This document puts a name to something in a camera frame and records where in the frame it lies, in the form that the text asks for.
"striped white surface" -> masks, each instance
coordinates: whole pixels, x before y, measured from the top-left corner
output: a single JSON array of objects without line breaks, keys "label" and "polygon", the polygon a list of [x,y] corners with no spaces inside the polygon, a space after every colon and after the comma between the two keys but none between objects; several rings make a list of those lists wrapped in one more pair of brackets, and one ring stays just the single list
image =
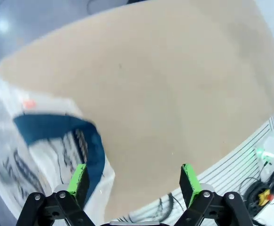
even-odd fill
[{"label": "striped white surface", "polygon": [[[272,130],[274,130],[274,121],[273,118],[270,118],[230,154],[207,169],[204,173],[198,175],[200,183],[212,185],[219,195],[224,195],[230,191],[238,192],[239,186],[244,179],[247,177],[258,177],[258,160],[255,156],[254,147],[261,139],[269,136]],[[241,194],[245,192],[252,182],[253,180],[250,179],[244,182],[241,188]],[[171,210],[170,215],[163,223],[172,226],[182,215],[183,211],[186,210],[180,188],[174,190],[172,195],[179,204],[176,200],[172,202],[173,199],[165,195],[140,210],[123,216],[119,220],[128,222],[160,220],[162,216]],[[216,224],[213,220],[205,219],[201,225],[213,226]]]}]

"yellow object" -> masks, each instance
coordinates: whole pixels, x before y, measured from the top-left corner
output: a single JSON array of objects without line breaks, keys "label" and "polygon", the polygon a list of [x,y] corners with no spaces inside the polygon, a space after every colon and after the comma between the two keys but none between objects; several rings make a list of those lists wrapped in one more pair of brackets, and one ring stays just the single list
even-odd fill
[{"label": "yellow object", "polygon": [[269,195],[270,195],[269,189],[265,190],[265,192],[258,195],[259,196],[259,206],[265,206],[269,202],[269,199],[268,199]]}]

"silver screw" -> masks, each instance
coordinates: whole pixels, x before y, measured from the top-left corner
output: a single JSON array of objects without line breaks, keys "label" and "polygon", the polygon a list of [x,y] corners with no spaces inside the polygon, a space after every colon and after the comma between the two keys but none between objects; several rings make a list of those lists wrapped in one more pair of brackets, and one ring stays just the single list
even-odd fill
[{"label": "silver screw", "polygon": [[235,196],[233,194],[229,194],[229,199],[234,199]]},{"label": "silver screw", "polygon": [[37,194],[37,195],[34,197],[35,200],[40,200],[40,198],[41,198],[41,196],[40,196],[39,194]]},{"label": "silver screw", "polygon": [[205,197],[205,198],[209,198],[209,197],[210,197],[210,193],[209,193],[209,192],[205,192],[205,193],[204,193],[204,197]]},{"label": "silver screw", "polygon": [[64,192],[60,193],[60,198],[63,199],[64,197],[66,197],[66,194]]}]

